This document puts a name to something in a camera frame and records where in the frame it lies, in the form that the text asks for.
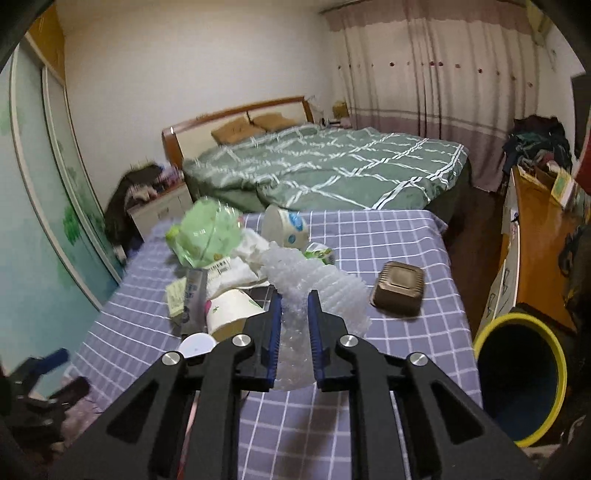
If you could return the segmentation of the clear bubble wrap sheet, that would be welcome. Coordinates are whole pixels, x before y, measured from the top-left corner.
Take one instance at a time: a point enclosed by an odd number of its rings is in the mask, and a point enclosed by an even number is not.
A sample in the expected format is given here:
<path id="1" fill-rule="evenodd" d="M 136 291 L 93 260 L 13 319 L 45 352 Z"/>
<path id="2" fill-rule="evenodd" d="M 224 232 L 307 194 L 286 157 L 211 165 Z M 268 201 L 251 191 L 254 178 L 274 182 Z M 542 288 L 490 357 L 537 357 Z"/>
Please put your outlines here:
<path id="1" fill-rule="evenodd" d="M 365 336 L 370 329 L 369 288 L 353 274 L 318 258 L 276 244 L 263 251 L 262 272 L 281 296 L 281 333 L 276 382 L 290 391 L 315 382 L 308 334 L 308 294 L 317 291 L 322 310 L 344 319 L 349 332 Z"/>

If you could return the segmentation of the green plastic snack bag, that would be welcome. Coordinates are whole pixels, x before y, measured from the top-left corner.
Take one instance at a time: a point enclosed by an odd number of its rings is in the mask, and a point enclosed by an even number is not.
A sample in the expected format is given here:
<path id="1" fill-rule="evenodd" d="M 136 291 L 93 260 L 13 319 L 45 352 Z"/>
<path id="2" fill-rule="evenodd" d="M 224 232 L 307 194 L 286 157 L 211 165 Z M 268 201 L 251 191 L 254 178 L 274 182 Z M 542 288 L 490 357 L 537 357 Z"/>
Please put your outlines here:
<path id="1" fill-rule="evenodd" d="M 242 212 L 213 198 L 197 200 L 165 235 L 184 267 L 201 268 L 228 257 L 242 241 Z"/>

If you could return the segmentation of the yellow rimmed trash bin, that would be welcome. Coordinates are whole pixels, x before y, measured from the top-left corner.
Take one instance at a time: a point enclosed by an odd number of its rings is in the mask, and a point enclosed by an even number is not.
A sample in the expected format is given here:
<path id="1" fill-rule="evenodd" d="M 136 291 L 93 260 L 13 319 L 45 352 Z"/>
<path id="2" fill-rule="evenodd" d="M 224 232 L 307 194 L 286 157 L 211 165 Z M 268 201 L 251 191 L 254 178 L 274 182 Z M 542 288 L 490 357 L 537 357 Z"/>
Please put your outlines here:
<path id="1" fill-rule="evenodd" d="M 568 368 L 556 334 L 536 317 L 510 312 L 474 342 L 485 412 L 521 448 L 550 430 L 565 400 Z"/>

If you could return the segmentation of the grey toothpaste tube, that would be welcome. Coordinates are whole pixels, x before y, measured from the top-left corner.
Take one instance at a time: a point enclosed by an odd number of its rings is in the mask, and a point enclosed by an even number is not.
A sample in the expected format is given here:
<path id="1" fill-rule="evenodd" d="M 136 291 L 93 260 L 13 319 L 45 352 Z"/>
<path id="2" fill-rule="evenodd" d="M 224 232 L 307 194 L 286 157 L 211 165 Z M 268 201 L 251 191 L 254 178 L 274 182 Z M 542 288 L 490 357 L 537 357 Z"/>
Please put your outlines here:
<path id="1" fill-rule="evenodd" d="M 181 335 L 189 336 L 205 331 L 205 303 L 207 300 L 207 271 L 202 268 L 188 269 L 185 276 Z"/>

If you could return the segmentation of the white paper cup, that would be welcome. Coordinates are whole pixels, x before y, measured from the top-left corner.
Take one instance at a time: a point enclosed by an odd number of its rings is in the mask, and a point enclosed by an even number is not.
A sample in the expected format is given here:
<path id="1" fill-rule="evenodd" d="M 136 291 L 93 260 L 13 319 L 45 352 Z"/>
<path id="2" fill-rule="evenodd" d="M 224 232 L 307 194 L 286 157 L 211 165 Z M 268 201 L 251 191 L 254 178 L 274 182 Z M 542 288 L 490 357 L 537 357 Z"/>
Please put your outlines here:
<path id="1" fill-rule="evenodd" d="M 207 333 L 217 342 L 242 333 L 245 320 L 264 310 L 242 290 L 228 290 L 205 304 Z"/>

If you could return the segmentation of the brown plastic food tray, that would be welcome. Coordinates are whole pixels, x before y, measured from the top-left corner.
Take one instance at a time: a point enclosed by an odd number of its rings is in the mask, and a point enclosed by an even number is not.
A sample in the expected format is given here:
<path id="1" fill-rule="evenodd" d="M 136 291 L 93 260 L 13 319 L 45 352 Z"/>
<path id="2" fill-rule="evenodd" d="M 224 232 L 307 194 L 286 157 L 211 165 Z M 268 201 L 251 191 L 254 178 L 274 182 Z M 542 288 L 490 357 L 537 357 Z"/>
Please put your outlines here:
<path id="1" fill-rule="evenodd" d="M 425 274 L 420 267 L 389 261 L 378 275 L 370 303 L 397 316 L 417 316 L 424 291 Z"/>

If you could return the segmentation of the white paper packaging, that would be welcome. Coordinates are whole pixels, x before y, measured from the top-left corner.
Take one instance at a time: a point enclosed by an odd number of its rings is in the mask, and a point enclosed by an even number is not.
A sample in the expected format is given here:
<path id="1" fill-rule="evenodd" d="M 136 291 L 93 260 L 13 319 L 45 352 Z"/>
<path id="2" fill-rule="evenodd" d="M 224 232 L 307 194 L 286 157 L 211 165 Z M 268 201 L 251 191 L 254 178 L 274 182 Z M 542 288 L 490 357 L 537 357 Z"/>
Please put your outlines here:
<path id="1" fill-rule="evenodd" d="M 205 267 L 206 298 L 211 300 L 232 289 L 252 289 L 269 285 L 263 274 L 263 253 L 270 242 L 250 228 L 242 230 L 242 241 L 229 256 Z"/>

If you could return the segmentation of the wooden desk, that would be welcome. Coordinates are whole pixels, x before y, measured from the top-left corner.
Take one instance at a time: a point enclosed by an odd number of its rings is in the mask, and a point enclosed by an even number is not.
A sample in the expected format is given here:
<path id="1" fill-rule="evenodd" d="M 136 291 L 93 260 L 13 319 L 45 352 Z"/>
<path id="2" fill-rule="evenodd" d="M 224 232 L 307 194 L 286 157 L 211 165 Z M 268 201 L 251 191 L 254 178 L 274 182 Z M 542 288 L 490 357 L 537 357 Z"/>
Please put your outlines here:
<path id="1" fill-rule="evenodd" d="M 577 331 L 564 306 L 567 279 L 558 263 L 576 226 L 545 186 L 512 169 L 503 206 L 500 268 L 481 325 L 517 307 L 566 333 Z"/>

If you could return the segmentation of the small green drink carton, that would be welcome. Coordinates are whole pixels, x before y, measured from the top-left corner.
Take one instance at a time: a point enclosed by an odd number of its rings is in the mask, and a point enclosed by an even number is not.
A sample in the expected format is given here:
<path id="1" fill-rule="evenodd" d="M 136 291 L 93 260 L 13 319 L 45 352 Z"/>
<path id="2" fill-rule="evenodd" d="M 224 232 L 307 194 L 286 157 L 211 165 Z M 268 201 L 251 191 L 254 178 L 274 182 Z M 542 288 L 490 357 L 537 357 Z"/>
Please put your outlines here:
<path id="1" fill-rule="evenodd" d="M 335 251 L 322 243 L 311 242 L 308 244 L 307 248 L 304 249 L 304 256 L 317 258 L 325 264 L 335 265 Z"/>

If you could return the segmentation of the white bedside cabinet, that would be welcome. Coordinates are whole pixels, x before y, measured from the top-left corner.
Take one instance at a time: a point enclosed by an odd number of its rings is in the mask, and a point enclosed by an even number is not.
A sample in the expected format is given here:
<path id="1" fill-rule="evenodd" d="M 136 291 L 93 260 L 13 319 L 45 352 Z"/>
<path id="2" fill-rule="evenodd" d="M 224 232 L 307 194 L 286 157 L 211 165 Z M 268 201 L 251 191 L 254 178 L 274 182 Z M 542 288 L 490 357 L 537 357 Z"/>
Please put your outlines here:
<path id="1" fill-rule="evenodd" d="M 150 202 L 132 207 L 128 214 L 139 235 L 145 240 L 160 221 L 182 218 L 193 204 L 185 183 L 179 183 L 164 191 Z"/>

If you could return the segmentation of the white round tub container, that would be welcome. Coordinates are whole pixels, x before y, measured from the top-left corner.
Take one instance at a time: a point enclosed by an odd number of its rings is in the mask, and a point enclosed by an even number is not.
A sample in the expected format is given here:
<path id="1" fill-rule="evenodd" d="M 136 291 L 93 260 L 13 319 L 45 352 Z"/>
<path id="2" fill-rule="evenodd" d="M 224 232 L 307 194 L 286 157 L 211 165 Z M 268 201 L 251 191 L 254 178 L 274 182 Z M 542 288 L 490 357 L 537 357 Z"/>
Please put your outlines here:
<path id="1" fill-rule="evenodd" d="M 270 205 L 263 214 L 260 234 L 283 248 L 304 251 L 310 243 L 308 223 L 300 213 Z"/>

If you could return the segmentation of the green checked duvet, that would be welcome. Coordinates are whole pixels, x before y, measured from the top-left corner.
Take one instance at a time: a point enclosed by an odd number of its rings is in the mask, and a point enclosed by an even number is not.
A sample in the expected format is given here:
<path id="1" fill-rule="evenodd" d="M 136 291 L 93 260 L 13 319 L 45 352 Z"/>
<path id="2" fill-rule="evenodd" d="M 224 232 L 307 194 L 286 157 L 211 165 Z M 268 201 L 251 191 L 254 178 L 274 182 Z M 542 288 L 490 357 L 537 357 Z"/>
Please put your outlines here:
<path id="1" fill-rule="evenodd" d="M 452 141 L 307 123 L 213 147 L 183 171 L 192 194 L 245 213 L 423 210 L 458 185 L 468 154 Z"/>

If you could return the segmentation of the brown pillow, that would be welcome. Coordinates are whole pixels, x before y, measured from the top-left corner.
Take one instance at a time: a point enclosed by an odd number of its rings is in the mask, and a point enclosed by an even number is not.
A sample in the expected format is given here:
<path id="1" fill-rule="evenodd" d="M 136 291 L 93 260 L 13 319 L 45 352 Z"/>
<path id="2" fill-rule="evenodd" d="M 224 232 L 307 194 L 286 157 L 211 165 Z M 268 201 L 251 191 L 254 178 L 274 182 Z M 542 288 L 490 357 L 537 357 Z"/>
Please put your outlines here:
<path id="1" fill-rule="evenodd" d="M 252 117 L 252 125 L 266 132 L 273 133 L 297 126 L 297 121 L 284 117 L 280 113 L 266 113 Z"/>
<path id="2" fill-rule="evenodd" d="M 211 136 L 218 145 L 235 145 L 263 134 L 266 134 L 266 130 L 253 125 L 246 117 L 229 121 L 211 131 Z"/>

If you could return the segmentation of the clothes pile on desk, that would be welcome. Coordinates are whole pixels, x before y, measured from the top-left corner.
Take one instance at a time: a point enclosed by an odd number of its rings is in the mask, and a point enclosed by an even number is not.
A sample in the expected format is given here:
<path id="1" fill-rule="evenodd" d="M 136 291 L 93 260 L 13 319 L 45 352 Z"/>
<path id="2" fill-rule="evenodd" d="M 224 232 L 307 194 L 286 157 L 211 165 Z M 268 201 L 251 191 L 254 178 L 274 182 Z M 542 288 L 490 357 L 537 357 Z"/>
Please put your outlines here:
<path id="1" fill-rule="evenodd" d="M 511 169 L 519 165 L 526 170 L 534 167 L 548 170 L 547 164 L 554 161 L 568 173 L 572 171 L 570 144 L 556 116 L 530 115 L 515 119 L 502 149 L 504 182 L 509 180 Z"/>

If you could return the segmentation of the brown pillow right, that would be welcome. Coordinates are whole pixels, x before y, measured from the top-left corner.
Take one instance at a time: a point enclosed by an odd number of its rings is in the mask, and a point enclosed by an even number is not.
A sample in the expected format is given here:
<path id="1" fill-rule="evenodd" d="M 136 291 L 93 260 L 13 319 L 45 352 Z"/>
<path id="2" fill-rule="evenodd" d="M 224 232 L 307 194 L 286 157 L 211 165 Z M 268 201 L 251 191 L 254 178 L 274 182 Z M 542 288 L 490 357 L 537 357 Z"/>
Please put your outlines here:
<path id="1" fill-rule="evenodd" d="M 273 133 L 297 126 L 297 121 L 284 117 L 280 113 L 266 113 L 252 117 L 252 125 L 266 132 Z"/>

